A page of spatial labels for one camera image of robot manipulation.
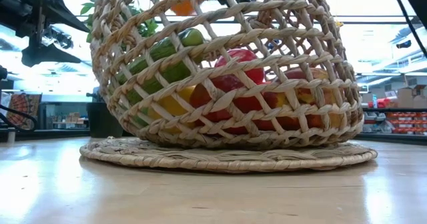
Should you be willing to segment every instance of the woven basket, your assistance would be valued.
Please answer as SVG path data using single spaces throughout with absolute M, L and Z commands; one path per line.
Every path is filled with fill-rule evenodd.
M 250 3 L 227 0 L 229 8 L 206 13 L 197 1 L 190 0 L 197 15 L 175 23 L 167 20 L 165 11 L 188 0 L 151 0 L 152 8 L 133 17 L 127 9 L 131 1 L 97 0 L 91 42 L 93 72 L 100 83 L 101 95 L 126 131 L 160 145 L 244 149 L 337 143 L 347 141 L 361 131 L 363 114 L 354 71 L 346 61 L 339 27 L 325 0 L 258 0 Z M 245 16 L 254 11 L 258 15 Z M 151 37 L 141 37 L 136 27 L 154 17 L 161 20 L 164 28 Z M 217 35 L 210 23 L 230 17 L 241 25 L 240 32 Z M 320 29 L 314 27 L 315 22 L 320 24 Z M 184 47 L 177 33 L 190 27 L 204 28 L 210 36 L 205 38 L 210 40 Z M 153 61 L 150 49 L 165 37 L 171 39 L 177 53 Z M 267 46 L 271 44 L 274 48 L 268 50 Z M 249 49 L 258 59 L 238 63 L 227 53 L 233 48 Z M 220 55 L 229 60 L 226 66 L 203 68 L 194 61 L 200 56 L 204 61 L 214 61 Z M 132 75 L 128 70 L 129 63 L 138 57 L 144 57 L 148 67 Z M 191 74 L 168 83 L 160 70 L 180 61 Z M 294 66 L 305 78 L 287 78 L 286 71 Z M 247 71 L 260 67 L 269 74 L 270 78 L 266 76 L 266 80 L 271 82 L 257 85 L 246 75 Z M 323 69 L 326 77 L 313 72 L 318 69 Z M 116 79 L 120 71 L 127 79 L 123 85 Z M 223 75 L 234 75 L 243 83 L 242 87 L 227 93 L 217 88 L 211 80 Z M 149 94 L 141 86 L 152 78 L 156 78 L 163 88 Z M 203 85 L 211 97 L 211 101 L 197 108 L 178 95 L 195 85 Z M 312 101 L 305 102 L 301 90 L 308 90 Z M 132 105 L 128 99 L 130 92 L 137 93 L 141 101 Z M 283 95 L 286 102 L 271 107 L 265 93 Z M 159 105 L 159 100 L 168 96 L 187 112 L 173 115 Z M 242 97 L 256 98 L 262 108 L 242 112 L 234 102 Z M 155 110 L 161 117 L 151 118 L 143 111 L 147 108 Z M 220 121 L 206 118 L 208 113 L 223 109 L 230 118 Z M 284 127 L 292 123 L 286 120 L 293 121 L 292 128 Z M 272 128 L 261 129 L 260 121 L 268 122 Z M 240 130 L 244 128 L 243 133 L 229 131 L 239 127 Z

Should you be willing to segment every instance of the woven placemat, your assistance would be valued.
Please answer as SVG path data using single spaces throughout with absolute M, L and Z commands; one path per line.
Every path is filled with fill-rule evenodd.
M 135 138 L 104 139 L 80 148 L 84 157 L 132 167 L 183 168 L 199 171 L 245 173 L 298 169 L 331 170 L 377 157 L 371 148 L 354 143 L 298 150 L 269 151 L 178 149 Z

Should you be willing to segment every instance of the table surface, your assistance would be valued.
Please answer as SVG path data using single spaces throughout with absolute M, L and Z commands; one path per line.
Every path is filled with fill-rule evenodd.
M 427 223 L 427 147 L 354 141 L 375 161 L 226 175 L 81 157 L 89 138 L 0 144 L 0 223 Z

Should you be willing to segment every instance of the herb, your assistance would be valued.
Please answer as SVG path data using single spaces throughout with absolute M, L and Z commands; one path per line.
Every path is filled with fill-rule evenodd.
M 94 8 L 96 1 L 97 0 L 90 0 L 90 2 L 82 4 L 83 7 L 81 8 L 80 15 L 84 15 L 88 11 L 90 11 L 92 8 Z M 143 12 L 142 9 L 135 7 L 134 3 L 130 3 L 127 6 L 127 8 L 129 8 L 129 11 L 131 12 L 132 15 L 138 15 Z M 120 14 L 123 17 L 123 19 L 127 21 L 126 15 L 124 13 L 120 13 Z M 89 14 L 87 16 L 87 19 L 83 23 L 86 24 L 87 28 L 89 28 L 89 30 L 92 32 L 93 15 Z M 138 27 L 138 33 L 142 37 L 149 37 L 155 33 L 155 30 L 157 29 L 157 27 L 158 27 L 158 24 L 154 21 L 154 19 L 150 19 L 145 21 Z M 86 42 L 90 43 L 91 41 L 92 41 L 92 34 L 89 33 L 87 34 Z

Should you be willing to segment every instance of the lattice weave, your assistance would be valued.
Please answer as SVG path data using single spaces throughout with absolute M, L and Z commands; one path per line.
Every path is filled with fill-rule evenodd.
M 151 0 L 152 8 L 136 16 L 132 16 L 127 8 L 132 1 L 97 0 L 91 42 L 93 72 L 101 85 L 101 94 L 111 113 L 130 133 L 159 144 L 184 147 L 273 149 L 347 141 L 361 131 L 363 114 L 354 71 L 345 61 L 339 27 L 325 0 L 258 0 L 250 3 L 227 0 L 230 7 L 207 13 L 201 10 L 196 0 L 190 0 L 197 15 L 175 23 L 168 21 L 165 11 L 186 0 Z M 256 16 L 245 16 L 254 11 L 258 12 Z M 164 28 L 151 37 L 142 37 L 137 26 L 154 17 L 161 20 Z M 218 36 L 211 23 L 230 17 L 241 25 L 240 31 Z M 320 24 L 318 28 L 314 27 L 316 23 Z M 209 35 L 205 38 L 210 40 L 184 47 L 177 33 L 190 27 L 204 28 Z M 154 61 L 151 48 L 166 37 L 173 43 L 176 54 Z M 227 53 L 233 48 L 249 49 L 258 59 L 238 63 Z M 222 67 L 203 68 L 195 61 L 200 56 L 204 61 L 223 56 L 228 63 Z M 132 75 L 128 64 L 138 57 L 145 58 L 147 67 Z M 189 77 L 168 83 L 161 70 L 179 62 L 188 68 Z M 286 70 L 294 66 L 305 78 L 287 77 Z M 257 85 L 245 73 L 260 67 L 268 74 L 266 80 L 271 82 Z M 326 78 L 316 76 L 314 68 L 325 70 Z M 123 85 L 115 77 L 117 72 L 122 72 L 127 79 Z M 243 87 L 225 93 L 211 81 L 230 74 L 235 75 Z M 148 93 L 142 86 L 152 79 L 156 79 L 162 88 Z M 205 87 L 211 101 L 195 108 L 178 93 L 199 84 Z M 309 90 L 313 102 L 301 101 L 301 89 Z M 130 92 L 137 93 L 141 101 L 129 102 Z M 284 93 L 287 102 L 270 107 L 263 93 Z M 172 115 L 158 104 L 168 96 L 187 113 Z M 242 112 L 234 103 L 241 97 L 255 97 L 262 108 Z M 142 111 L 147 108 L 155 110 L 161 118 L 149 117 Z M 206 118 L 208 113 L 223 109 L 230 114 L 229 119 L 213 122 Z M 284 129 L 281 117 L 295 118 L 299 127 Z M 320 118 L 321 126 L 310 124 L 313 117 Z M 201 125 L 188 125 L 196 121 Z M 274 128 L 260 130 L 257 121 L 271 121 Z M 246 133 L 234 135 L 228 131 L 238 127 L 246 128 Z M 179 131 L 167 131 L 171 128 Z

